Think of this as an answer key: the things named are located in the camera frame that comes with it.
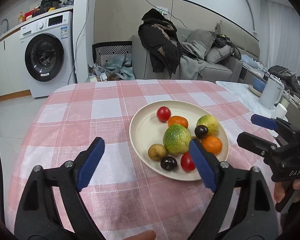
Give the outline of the person's left hand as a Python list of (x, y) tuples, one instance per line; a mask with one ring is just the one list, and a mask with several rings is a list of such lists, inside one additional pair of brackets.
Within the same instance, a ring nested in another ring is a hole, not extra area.
[(130, 236), (128, 238), (125, 238), (124, 240), (155, 240), (157, 234), (153, 230), (148, 230), (141, 232), (137, 235)]

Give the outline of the person's right hand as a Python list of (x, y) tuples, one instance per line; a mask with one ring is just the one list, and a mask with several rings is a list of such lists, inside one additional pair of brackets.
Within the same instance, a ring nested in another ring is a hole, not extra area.
[[(300, 179), (297, 179), (293, 182), (293, 189), (294, 190), (300, 190)], [(277, 203), (281, 202), (283, 198), (285, 197), (285, 189), (283, 188), (282, 182), (275, 183), (275, 190), (274, 190), (274, 199)], [(294, 202), (300, 201), (300, 192), (295, 197)]]

